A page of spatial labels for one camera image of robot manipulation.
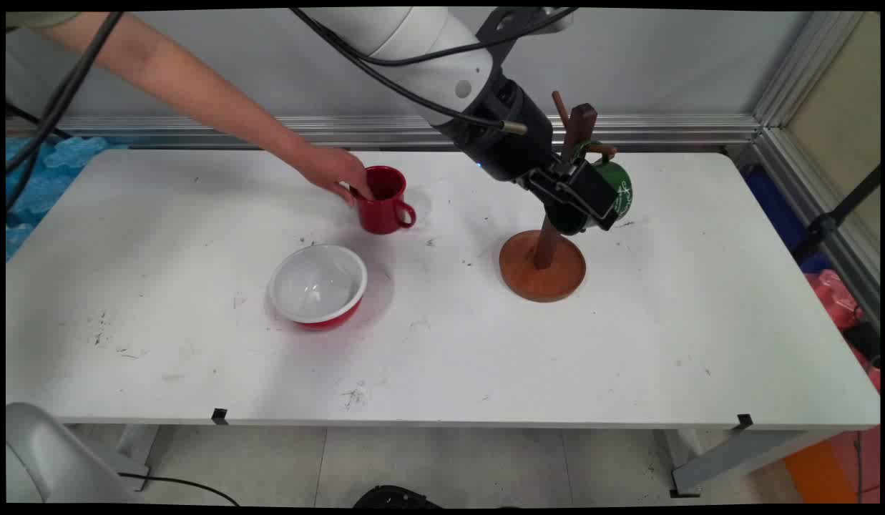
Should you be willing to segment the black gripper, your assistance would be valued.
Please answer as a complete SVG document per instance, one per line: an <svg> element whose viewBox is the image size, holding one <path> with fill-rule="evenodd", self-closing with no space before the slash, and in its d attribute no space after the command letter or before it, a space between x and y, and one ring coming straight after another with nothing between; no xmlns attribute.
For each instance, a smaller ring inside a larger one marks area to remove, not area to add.
<svg viewBox="0 0 885 515"><path fill-rule="evenodd" d="M608 231L620 219L616 186L586 159L557 164L557 173L544 172L556 162L553 126L521 86L495 69L466 114L523 124L523 136L474 126L459 119L440 124L456 148L479 163L495 180L513 182L524 175L524 188L543 202L550 224L560 232Z"/></svg>

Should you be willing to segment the person's bare hand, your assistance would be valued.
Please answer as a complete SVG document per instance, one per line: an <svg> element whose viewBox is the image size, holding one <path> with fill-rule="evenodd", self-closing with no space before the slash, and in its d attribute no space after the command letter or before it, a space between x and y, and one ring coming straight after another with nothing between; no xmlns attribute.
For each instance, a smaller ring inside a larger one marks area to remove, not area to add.
<svg viewBox="0 0 885 515"><path fill-rule="evenodd" d="M312 185L333 193L347 205L355 205L357 196L374 199L366 167L347 150L305 144L288 158L288 164Z"/></svg>

